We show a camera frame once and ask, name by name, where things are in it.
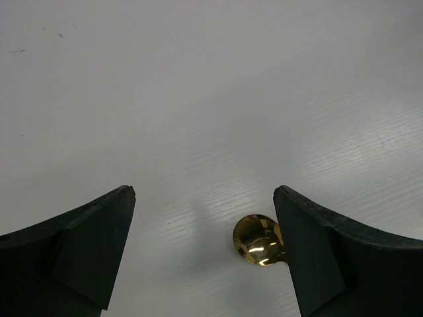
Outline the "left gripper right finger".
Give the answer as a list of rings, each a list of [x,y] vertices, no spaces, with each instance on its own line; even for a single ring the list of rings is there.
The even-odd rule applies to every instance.
[[[373,228],[288,186],[274,191],[302,316],[421,316],[422,241]]]

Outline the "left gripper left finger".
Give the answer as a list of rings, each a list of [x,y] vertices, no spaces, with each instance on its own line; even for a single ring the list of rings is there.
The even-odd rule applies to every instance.
[[[135,191],[120,186],[1,236],[2,316],[100,316],[130,231]]]

